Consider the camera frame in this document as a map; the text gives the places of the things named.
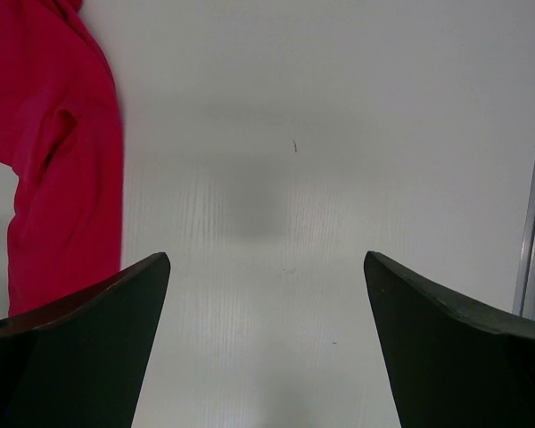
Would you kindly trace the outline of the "magenta t shirt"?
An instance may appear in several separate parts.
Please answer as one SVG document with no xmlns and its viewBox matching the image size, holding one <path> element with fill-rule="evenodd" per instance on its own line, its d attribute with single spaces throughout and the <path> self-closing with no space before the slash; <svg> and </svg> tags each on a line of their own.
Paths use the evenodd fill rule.
<svg viewBox="0 0 535 428">
<path fill-rule="evenodd" d="M 111 67 L 78 1 L 0 1 L 0 162 L 11 315 L 120 269 L 124 136 Z"/>
</svg>

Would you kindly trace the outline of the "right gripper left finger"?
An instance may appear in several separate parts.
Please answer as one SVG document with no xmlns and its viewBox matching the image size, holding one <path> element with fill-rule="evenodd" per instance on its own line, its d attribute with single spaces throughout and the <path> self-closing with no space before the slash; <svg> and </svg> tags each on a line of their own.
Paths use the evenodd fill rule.
<svg viewBox="0 0 535 428">
<path fill-rule="evenodd" d="M 0 320 L 0 427 L 129 427 L 169 283 L 155 253 Z"/>
</svg>

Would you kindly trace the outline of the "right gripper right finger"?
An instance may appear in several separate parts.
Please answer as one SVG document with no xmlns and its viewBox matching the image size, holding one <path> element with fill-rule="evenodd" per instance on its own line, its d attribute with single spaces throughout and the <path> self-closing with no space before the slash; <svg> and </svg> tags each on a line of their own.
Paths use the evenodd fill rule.
<svg viewBox="0 0 535 428">
<path fill-rule="evenodd" d="M 403 427 L 535 427 L 535 321 L 379 252 L 366 288 Z"/>
</svg>

